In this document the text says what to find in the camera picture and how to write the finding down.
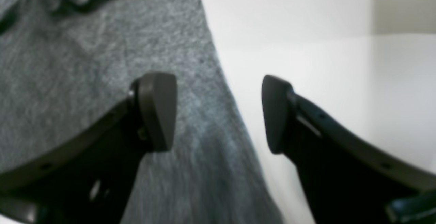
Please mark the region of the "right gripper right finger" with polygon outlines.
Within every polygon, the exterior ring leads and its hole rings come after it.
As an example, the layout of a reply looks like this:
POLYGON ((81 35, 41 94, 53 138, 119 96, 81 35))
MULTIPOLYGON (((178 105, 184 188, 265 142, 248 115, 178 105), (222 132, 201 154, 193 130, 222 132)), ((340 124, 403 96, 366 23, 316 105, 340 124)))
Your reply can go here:
POLYGON ((365 142, 279 77, 266 75, 271 153, 296 167, 317 224, 434 224, 434 173, 365 142))

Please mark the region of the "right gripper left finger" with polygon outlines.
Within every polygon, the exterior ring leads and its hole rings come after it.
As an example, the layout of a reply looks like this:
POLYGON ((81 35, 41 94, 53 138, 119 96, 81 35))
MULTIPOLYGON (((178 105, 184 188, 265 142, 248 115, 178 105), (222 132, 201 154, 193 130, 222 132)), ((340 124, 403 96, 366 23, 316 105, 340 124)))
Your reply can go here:
POLYGON ((176 75, 146 73, 78 136, 1 174, 1 215, 21 224, 118 224, 143 156, 170 151, 176 75))

